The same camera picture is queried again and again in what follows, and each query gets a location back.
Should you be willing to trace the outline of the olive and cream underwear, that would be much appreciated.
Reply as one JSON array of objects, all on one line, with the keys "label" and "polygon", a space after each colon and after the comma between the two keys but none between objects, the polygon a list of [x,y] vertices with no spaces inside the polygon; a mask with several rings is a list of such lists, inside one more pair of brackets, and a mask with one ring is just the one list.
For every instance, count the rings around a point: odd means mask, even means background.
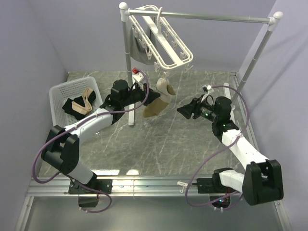
[{"label": "olive and cream underwear", "polygon": [[171,103],[172,96],[176,95],[167,78],[159,78],[155,89],[160,97],[144,108],[142,112],[144,118],[158,116]]}]

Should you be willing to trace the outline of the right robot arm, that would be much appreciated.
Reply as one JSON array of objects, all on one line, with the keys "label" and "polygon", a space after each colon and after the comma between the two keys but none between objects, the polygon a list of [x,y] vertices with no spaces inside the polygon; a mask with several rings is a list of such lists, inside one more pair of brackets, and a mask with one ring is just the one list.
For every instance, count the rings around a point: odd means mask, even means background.
[{"label": "right robot arm", "polygon": [[283,199],[282,168],[277,160],[262,155],[242,134],[231,119],[231,100],[220,96],[209,104],[207,96],[193,98],[177,109],[186,119],[203,117],[211,121],[212,132],[235,155],[244,168],[214,171],[210,180],[197,179],[199,193],[224,193],[227,189],[241,192],[249,205]]}]

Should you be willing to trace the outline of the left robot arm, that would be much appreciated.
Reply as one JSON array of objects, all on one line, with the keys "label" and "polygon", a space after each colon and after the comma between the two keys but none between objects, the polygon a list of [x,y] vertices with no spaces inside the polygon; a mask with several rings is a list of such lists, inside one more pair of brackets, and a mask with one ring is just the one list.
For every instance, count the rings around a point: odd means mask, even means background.
[{"label": "left robot arm", "polygon": [[130,87],[125,80],[115,81],[104,103],[92,115],[65,128],[51,128],[39,152],[41,159],[79,182],[85,193],[100,190],[97,175],[79,161],[80,145],[94,133],[117,122],[127,112],[127,106],[137,102],[147,106],[159,97],[160,94],[147,83],[134,83]]}]

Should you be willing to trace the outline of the grey hanging underwear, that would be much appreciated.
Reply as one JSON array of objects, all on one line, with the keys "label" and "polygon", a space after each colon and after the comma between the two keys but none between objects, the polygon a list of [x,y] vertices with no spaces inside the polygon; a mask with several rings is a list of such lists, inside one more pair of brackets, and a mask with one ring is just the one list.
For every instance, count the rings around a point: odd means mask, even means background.
[{"label": "grey hanging underwear", "polygon": [[149,60],[147,57],[147,52],[149,51],[149,48],[143,48],[139,39],[141,38],[136,38],[133,33],[134,25],[131,25],[131,29],[128,31],[129,32],[129,42],[130,42],[130,56],[133,58],[135,61],[139,63],[143,63],[145,65],[154,65],[155,58],[152,56],[151,59]]}]

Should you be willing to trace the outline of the white clip drying hanger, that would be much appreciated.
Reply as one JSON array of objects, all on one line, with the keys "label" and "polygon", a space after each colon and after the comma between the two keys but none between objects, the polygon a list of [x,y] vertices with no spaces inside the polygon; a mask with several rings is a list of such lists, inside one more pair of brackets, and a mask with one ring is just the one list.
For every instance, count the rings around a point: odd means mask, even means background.
[{"label": "white clip drying hanger", "polygon": [[132,9],[127,10],[128,19],[134,25],[133,33],[139,39],[143,48],[149,48],[146,53],[150,60],[155,58],[154,70],[159,71],[175,71],[183,69],[186,73],[193,65],[193,53],[182,41],[168,20],[162,16],[163,8],[155,5],[145,5],[136,8],[141,11],[141,17],[146,23],[150,32],[146,32],[141,26],[140,20],[133,15]]}]

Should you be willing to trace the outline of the black and beige underwear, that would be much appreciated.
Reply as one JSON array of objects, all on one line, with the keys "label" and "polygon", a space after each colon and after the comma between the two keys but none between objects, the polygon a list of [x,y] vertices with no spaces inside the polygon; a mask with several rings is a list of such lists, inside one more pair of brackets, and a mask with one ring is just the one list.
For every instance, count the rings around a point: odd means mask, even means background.
[{"label": "black and beige underwear", "polygon": [[76,120],[82,120],[92,111],[92,104],[95,99],[95,91],[87,87],[82,92],[81,96],[73,100],[68,98],[62,106],[62,109],[66,114],[72,115]]}]

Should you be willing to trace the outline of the white plastic laundry basket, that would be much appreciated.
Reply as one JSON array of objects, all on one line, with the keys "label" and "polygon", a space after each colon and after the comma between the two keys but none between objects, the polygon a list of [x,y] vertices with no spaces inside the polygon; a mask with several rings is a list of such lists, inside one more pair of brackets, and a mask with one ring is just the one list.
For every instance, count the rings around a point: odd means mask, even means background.
[{"label": "white plastic laundry basket", "polygon": [[88,113],[88,115],[91,115],[103,104],[103,100],[94,77],[82,77],[50,88],[49,98],[53,125],[66,127],[78,121],[74,116],[65,113],[62,107],[67,99],[74,99],[81,96],[87,87],[91,88],[96,93],[96,99],[92,103],[92,110]]}]

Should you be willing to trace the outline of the white metal clothes rack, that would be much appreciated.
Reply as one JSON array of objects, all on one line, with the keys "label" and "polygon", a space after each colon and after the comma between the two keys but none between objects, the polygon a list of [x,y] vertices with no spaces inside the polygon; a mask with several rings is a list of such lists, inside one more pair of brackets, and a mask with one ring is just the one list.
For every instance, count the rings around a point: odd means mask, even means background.
[{"label": "white metal clothes rack", "polygon": [[[121,2],[119,4],[120,17],[123,26],[123,35],[124,35],[124,44],[125,44],[125,56],[126,56],[126,67],[128,82],[133,83],[132,78],[132,68],[131,68],[131,56],[130,56],[130,45],[129,45],[129,36],[128,36],[128,19],[127,10],[130,9],[128,4]],[[140,16],[141,11],[132,9],[133,15]],[[182,19],[194,19],[194,20],[209,20],[209,21],[225,21],[225,22],[240,22],[240,23],[258,23],[258,24],[267,24],[267,31],[254,55],[252,58],[240,84],[238,85],[237,90],[241,92],[244,88],[246,81],[248,80],[250,74],[252,73],[253,68],[255,67],[261,53],[263,52],[269,38],[271,37],[273,31],[276,29],[277,25],[283,18],[282,12],[276,12],[272,17],[261,18],[261,17],[248,17],[248,16],[231,16],[231,15],[213,15],[213,14],[204,14],[204,13],[176,13],[176,12],[162,12],[162,16],[166,19],[168,17],[173,18],[182,18]]]}]

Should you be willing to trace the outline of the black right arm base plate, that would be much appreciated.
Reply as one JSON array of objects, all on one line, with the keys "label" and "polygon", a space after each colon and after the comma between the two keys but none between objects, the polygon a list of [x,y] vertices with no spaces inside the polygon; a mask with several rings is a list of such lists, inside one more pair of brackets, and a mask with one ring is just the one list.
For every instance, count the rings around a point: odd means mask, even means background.
[{"label": "black right arm base plate", "polygon": [[199,194],[212,194],[218,192],[214,187],[212,178],[197,178],[196,183]]}]

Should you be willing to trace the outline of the aluminium mounting rail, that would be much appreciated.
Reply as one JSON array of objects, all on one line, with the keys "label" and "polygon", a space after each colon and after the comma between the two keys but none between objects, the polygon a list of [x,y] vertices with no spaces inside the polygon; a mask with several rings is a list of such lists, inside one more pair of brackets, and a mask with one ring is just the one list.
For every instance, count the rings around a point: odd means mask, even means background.
[{"label": "aluminium mounting rail", "polygon": [[79,197],[169,197],[169,196],[190,196],[190,195],[209,195],[209,196],[226,196],[230,197],[234,194],[242,194],[238,191],[227,189],[223,193],[199,194],[196,185],[197,178],[212,178],[209,176],[196,176],[193,178],[189,175],[184,176],[98,176],[97,179],[112,179],[112,190],[110,194],[101,191],[94,191],[95,194],[69,194],[68,189],[72,179],[68,177],[55,177],[51,181],[40,178],[40,182],[31,180],[27,190],[27,196],[49,197],[49,196],[79,196]]}]

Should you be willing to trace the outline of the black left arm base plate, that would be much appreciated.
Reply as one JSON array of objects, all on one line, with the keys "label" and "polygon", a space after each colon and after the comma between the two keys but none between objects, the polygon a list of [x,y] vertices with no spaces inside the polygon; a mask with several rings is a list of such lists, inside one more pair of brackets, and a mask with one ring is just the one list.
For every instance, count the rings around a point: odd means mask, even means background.
[{"label": "black left arm base plate", "polygon": [[[112,190],[112,179],[96,179],[95,182],[89,182],[86,187],[96,191],[101,191],[110,194]],[[85,189],[76,180],[70,181],[69,194],[95,194],[92,190]]]}]

